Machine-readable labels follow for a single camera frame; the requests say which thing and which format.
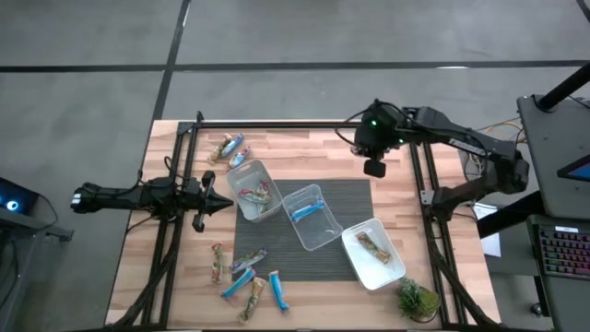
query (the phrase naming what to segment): computer monitor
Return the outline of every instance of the computer monitor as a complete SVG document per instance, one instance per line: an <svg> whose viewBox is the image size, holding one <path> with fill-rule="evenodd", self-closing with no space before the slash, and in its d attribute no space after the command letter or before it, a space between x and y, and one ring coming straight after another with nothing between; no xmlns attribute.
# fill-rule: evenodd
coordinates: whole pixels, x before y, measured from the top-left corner
<svg viewBox="0 0 590 332"><path fill-rule="evenodd" d="M560 178L590 182L590 155L558 170L557 175Z"/></svg>

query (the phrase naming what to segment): potted plant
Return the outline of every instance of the potted plant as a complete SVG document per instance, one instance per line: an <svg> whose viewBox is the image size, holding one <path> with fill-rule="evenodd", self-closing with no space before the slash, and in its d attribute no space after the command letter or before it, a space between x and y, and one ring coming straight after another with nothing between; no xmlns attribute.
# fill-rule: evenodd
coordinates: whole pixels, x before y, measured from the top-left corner
<svg viewBox="0 0 590 332"><path fill-rule="evenodd" d="M409 278L401 278L397 296L402 315L418 323L428 323L434 319L441 305L437 293Z"/></svg>

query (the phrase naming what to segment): blue light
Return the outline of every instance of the blue light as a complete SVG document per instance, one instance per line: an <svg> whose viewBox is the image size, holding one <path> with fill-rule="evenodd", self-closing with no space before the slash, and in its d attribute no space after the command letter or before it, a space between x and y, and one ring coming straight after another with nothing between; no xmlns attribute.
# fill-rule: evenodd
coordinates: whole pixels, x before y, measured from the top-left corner
<svg viewBox="0 0 590 332"><path fill-rule="evenodd" d="M8 208L10 211L15 211L18 208L18 203L16 201L9 201L6 203L6 208Z"/></svg>

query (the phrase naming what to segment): blue wrapper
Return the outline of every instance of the blue wrapper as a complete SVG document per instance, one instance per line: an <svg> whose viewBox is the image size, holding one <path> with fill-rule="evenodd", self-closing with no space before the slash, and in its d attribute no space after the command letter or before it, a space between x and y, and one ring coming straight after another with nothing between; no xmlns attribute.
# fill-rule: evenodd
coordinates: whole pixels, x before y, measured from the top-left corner
<svg viewBox="0 0 590 332"><path fill-rule="evenodd" d="M283 300L283 288L280 287L280 279L278 278L278 271L272 271L268 274L270 285L273 288L273 294L275 294L275 300L277 300L278 307L281 311L289 309L289 305Z"/></svg>
<svg viewBox="0 0 590 332"><path fill-rule="evenodd" d="M233 155L233 157L231 157L230 162L229 162L230 168L234 169L234 168L242 165L243 161L246 160L246 157L248 157L248 154L250 154L250 147L246 147L242 151Z"/></svg>
<svg viewBox="0 0 590 332"><path fill-rule="evenodd" d="M302 207L302 208L298 209L297 211L291 213L289 215L289 217L290 217L291 221L298 222L299 220L311 215L312 213L314 213L318 209L324 208L324 207L325 207L325 202L323 199L320 199L317 202L308 205L307 207Z"/></svg>
<svg viewBox="0 0 590 332"><path fill-rule="evenodd" d="M224 290L221 293L221 297L228 300L231 295L233 295L236 291L242 288L245 284L250 282L256 276L256 272L253 268L248 267L245 271L243 271L242 275L234 282L228 289Z"/></svg>
<svg viewBox="0 0 590 332"><path fill-rule="evenodd" d="M234 149L243 142L243 134L238 134L231 142L221 151L221 158L228 157Z"/></svg>

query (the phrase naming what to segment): keyboard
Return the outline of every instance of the keyboard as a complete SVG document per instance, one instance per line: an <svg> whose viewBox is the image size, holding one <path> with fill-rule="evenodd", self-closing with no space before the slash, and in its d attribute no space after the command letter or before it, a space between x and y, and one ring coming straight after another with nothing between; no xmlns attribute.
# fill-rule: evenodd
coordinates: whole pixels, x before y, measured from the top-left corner
<svg viewBox="0 0 590 332"><path fill-rule="evenodd" d="M546 275L590 279L590 231L545 225L536 231Z"/></svg>

